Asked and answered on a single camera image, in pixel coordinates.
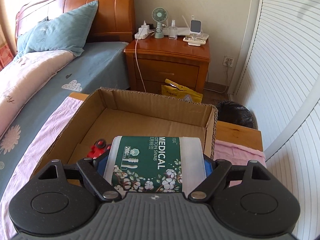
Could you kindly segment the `red toy train block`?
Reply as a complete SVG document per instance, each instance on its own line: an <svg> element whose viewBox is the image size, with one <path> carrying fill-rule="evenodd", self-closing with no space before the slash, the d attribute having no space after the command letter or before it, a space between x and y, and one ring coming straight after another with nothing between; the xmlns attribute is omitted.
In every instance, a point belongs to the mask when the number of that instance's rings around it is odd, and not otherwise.
<svg viewBox="0 0 320 240"><path fill-rule="evenodd" d="M111 144L108 144L105 139L97 140L87 154L88 158L96 159L111 149Z"/></svg>

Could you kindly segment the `black trash bin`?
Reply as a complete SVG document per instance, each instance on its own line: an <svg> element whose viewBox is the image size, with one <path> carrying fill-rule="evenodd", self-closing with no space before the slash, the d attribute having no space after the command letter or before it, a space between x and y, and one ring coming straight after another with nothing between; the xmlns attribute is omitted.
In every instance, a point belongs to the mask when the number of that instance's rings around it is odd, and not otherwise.
<svg viewBox="0 0 320 240"><path fill-rule="evenodd" d="M245 106L234 101L221 101L216 108L219 121L256 129L253 115Z"/></svg>

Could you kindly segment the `white remote control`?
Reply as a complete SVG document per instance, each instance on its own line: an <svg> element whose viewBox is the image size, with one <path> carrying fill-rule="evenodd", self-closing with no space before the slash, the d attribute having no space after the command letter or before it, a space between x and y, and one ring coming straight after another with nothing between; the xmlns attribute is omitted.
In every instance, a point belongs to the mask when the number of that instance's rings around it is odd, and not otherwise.
<svg viewBox="0 0 320 240"><path fill-rule="evenodd" d="M189 46L196 46L196 47L204 46L206 44L205 40L198 39L198 38L184 37L183 41L187 42Z"/></svg>

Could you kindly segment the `white wall socket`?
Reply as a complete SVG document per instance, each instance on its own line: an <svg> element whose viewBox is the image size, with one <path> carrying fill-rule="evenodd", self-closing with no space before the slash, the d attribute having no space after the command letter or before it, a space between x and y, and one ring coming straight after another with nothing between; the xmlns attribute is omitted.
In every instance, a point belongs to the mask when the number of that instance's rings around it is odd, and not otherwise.
<svg viewBox="0 0 320 240"><path fill-rule="evenodd" d="M225 56L223 59L223 65L225 67L232 67L234 62L234 58L230 56Z"/></svg>

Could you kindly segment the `pink table cloth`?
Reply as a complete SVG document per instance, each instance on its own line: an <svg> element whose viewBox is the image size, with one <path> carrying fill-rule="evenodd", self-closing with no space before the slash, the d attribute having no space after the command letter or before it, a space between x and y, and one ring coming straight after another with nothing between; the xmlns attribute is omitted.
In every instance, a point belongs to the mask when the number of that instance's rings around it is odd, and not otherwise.
<svg viewBox="0 0 320 240"><path fill-rule="evenodd" d="M17 164L1 160L1 179L4 179L4 173L9 167L14 169L1 197L1 239L10 239L16 233L8 214L9 202L29 180L40 158L71 120L84 99L78 95L68 96L43 122L37 122L39 128L33 129L30 125L19 122L10 127L3 137L1 154L8 152L12 157L20 157L20 160ZM221 121L217 123L214 153L216 159L226 159L234 165L245 165L249 160L265 163L260 131Z"/></svg>

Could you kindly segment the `pink quilt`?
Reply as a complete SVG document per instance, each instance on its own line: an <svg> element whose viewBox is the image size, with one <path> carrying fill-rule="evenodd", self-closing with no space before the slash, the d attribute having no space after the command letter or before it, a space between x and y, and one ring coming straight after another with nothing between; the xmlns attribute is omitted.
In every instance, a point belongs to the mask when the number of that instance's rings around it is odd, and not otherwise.
<svg viewBox="0 0 320 240"><path fill-rule="evenodd" d="M1 135L33 95L73 59L66 50L26 53L1 70Z"/></svg>

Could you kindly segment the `clear spray bottle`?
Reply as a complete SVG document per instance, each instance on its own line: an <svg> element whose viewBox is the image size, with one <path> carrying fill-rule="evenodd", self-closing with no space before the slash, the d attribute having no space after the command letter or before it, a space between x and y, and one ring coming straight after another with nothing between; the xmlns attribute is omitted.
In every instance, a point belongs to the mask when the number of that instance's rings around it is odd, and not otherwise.
<svg viewBox="0 0 320 240"><path fill-rule="evenodd" d="M178 28L175 20L172 20L171 26L168 27L168 38L175 40L178 38Z"/></svg>

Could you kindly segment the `white phone stand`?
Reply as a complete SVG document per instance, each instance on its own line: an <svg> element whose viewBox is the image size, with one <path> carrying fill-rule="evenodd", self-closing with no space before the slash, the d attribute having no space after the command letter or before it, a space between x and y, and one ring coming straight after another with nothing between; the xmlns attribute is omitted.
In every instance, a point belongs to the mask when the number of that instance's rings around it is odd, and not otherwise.
<svg viewBox="0 0 320 240"><path fill-rule="evenodd" d="M191 20L190 22L190 35L194 38L198 38L206 41L209 37L202 31L202 22L199 20Z"/></svg>

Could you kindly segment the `wooden nightstand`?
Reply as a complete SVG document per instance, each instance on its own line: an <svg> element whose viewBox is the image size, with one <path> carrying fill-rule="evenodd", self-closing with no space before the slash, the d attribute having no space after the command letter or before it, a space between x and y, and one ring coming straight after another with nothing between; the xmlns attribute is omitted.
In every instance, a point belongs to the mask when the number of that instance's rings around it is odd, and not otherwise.
<svg viewBox="0 0 320 240"><path fill-rule="evenodd" d="M202 93L210 63L210 46L189 46L167 37L132 41L124 50L132 90L161 94L169 79Z"/></svg>

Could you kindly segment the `blue pillow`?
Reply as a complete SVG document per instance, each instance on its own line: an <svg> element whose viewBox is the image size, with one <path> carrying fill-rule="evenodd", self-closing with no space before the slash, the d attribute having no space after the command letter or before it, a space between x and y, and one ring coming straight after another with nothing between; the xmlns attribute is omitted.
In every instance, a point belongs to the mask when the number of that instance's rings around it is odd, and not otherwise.
<svg viewBox="0 0 320 240"><path fill-rule="evenodd" d="M79 57L84 51L98 5L95 0L52 20L43 19L18 37L16 58L26 53L49 50L66 50Z"/></svg>

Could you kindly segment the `white power strip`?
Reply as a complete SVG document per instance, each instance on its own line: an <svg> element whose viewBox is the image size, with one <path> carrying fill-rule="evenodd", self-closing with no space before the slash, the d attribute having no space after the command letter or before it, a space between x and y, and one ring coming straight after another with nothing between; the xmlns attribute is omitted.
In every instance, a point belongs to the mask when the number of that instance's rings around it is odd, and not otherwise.
<svg viewBox="0 0 320 240"><path fill-rule="evenodd" d="M135 34L135 39L136 40L144 40L153 33L154 33L154 31L152 29L150 29L150 25L144 23L143 25L141 25L138 28L138 31Z"/></svg>

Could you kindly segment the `brown cardboard box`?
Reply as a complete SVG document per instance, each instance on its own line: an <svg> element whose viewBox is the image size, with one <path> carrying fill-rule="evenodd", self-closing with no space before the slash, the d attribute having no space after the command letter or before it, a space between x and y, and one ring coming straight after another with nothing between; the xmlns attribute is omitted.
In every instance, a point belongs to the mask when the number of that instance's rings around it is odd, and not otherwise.
<svg viewBox="0 0 320 240"><path fill-rule="evenodd" d="M33 174L59 159L74 164L98 139L116 136L196 137L203 152L214 156L217 109L168 96L100 88L81 104L66 127L38 161Z"/></svg>

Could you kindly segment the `green desk fan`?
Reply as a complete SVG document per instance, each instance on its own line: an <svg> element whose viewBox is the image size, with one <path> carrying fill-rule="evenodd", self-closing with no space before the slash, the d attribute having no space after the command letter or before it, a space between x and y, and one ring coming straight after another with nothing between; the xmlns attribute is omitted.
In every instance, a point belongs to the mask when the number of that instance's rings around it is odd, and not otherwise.
<svg viewBox="0 0 320 240"><path fill-rule="evenodd" d="M164 37L162 23L168 18L168 12L163 7L157 7L152 11L152 19L157 23L155 38L161 39Z"/></svg>

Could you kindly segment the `medical cotton swab jar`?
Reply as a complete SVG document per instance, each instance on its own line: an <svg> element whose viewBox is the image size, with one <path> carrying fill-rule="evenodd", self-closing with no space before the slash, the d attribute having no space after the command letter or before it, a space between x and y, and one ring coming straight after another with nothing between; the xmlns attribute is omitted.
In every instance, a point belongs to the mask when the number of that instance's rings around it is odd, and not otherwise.
<svg viewBox="0 0 320 240"><path fill-rule="evenodd" d="M103 178L122 196L128 192L190 194L205 179L199 138L117 136Z"/></svg>

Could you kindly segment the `blue floral bedsheet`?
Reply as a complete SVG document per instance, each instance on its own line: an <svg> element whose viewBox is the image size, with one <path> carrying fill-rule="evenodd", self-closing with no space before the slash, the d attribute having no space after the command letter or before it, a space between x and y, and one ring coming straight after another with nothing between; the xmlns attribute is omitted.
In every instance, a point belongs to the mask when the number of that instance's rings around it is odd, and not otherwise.
<svg viewBox="0 0 320 240"><path fill-rule="evenodd" d="M124 49L126 42L88 43L80 57L75 58L58 71L33 97L23 106L15 120L1 135L1 141L10 127L19 122L39 128L71 92L91 94L100 87L128 89L129 80L125 63ZM12 157L8 152L1 154L1 160L17 164L20 157ZM9 167L1 179L1 193L4 193L14 172Z"/></svg>

